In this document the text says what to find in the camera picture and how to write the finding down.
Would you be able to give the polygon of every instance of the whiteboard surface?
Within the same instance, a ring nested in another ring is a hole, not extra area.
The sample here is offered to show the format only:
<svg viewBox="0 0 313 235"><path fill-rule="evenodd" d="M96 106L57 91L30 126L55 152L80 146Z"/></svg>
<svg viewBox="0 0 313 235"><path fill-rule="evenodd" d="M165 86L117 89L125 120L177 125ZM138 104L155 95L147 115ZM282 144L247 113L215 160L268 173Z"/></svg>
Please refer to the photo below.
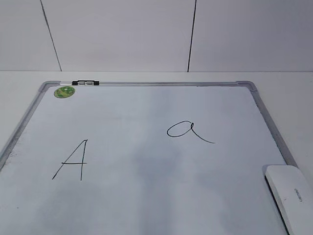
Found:
<svg viewBox="0 0 313 235"><path fill-rule="evenodd" d="M285 162L248 89L75 89L46 92L1 170L1 234L286 234L262 173ZM166 135L183 120L216 144ZM84 139L83 180L52 180Z"/></svg>

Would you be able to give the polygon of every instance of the round sticker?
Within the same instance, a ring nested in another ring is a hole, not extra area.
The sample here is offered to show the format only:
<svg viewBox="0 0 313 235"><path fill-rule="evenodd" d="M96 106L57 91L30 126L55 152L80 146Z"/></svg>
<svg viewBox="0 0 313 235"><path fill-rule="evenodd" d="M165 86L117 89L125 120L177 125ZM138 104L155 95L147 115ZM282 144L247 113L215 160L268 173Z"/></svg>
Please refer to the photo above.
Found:
<svg viewBox="0 0 313 235"><path fill-rule="evenodd" d="M75 93L75 88L73 87L60 87L54 92L54 96L57 98L68 98Z"/></svg>

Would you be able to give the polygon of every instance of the white table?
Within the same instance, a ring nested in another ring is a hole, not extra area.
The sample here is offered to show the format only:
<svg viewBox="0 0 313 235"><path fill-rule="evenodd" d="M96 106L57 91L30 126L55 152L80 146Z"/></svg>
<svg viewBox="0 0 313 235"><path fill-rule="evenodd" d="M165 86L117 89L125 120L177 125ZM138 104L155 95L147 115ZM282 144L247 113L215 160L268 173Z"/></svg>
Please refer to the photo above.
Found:
<svg viewBox="0 0 313 235"><path fill-rule="evenodd" d="M313 187L313 73L311 72L23 72L0 71L0 148L48 80L102 82L254 82L299 168Z"/></svg>

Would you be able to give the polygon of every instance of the black marker writing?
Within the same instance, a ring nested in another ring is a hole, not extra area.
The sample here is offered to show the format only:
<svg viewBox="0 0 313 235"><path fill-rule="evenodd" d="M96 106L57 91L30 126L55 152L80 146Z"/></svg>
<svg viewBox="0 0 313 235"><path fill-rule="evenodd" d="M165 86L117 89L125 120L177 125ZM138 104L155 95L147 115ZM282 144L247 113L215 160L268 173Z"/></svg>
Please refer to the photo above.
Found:
<svg viewBox="0 0 313 235"><path fill-rule="evenodd" d="M173 135L170 135L170 134L169 134L169 131L170 131L174 126L177 126L177 125L182 124L182 123L185 123L185 122L190 123L190 128L189 128L185 133L183 133L183 134L181 134L181 135L177 135L177 136L173 136ZM175 125L171 126L170 128L168 128L168 130L167 130L166 133L167 133L167 135L170 136L170 137L180 137L180 136L183 136L183 135L187 134L187 133L191 130L191 131L192 131L197 137L199 137L201 140L203 140L203 141L205 141L205 142L208 142L208 143L214 143L214 142L207 141L207 140L205 140L204 138L202 138L201 136L199 136L199 135L194 131L193 127L194 127L194 123L193 123L193 122L190 122L190 121L181 121L181 122L176 123Z"/></svg>
<svg viewBox="0 0 313 235"><path fill-rule="evenodd" d="M62 167L66 164L80 164L81 165L81 171L80 171L80 180L83 179L83 165L84 164L87 164L84 162L84 157L85 157L85 149L86 149L86 143L87 143L88 140L83 140L78 146L77 148L75 148L75 150L71 153L71 155L63 162L61 163L62 165L60 166L60 168L57 170L57 172L54 174L54 176L52 177L52 179L54 179L57 174L59 173L59 171L62 169ZM82 162L81 163L67 163L68 159L75 153L75 151L79 148L79 146L81 146L83 143L84 144L84 152L83 152L83 157L82 157Z"/></svg>

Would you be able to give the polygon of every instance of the whiteboard eraser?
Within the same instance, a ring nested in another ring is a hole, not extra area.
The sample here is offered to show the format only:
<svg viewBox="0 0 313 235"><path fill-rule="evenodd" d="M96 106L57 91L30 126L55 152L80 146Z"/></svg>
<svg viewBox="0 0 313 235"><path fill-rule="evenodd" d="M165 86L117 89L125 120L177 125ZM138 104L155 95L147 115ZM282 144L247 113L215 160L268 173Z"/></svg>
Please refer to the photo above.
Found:
<svg viewBox="0 0 313 235"><path fill-rule="evenodd" d="M269 165L265 178L289 234L313 234L313 192L301 171L291 165Z"/></svg>

